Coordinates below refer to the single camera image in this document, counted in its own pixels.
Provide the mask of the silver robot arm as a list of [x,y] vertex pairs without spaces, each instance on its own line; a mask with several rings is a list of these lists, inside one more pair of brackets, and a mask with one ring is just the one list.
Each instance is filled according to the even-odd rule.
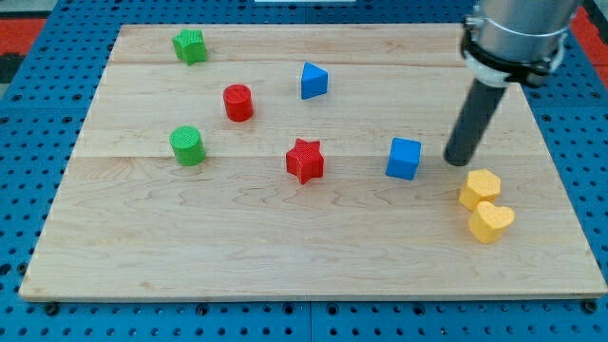
[[561,64],[581,0],[479,0],[464,18],[461,54],[476,80],[539,87]]

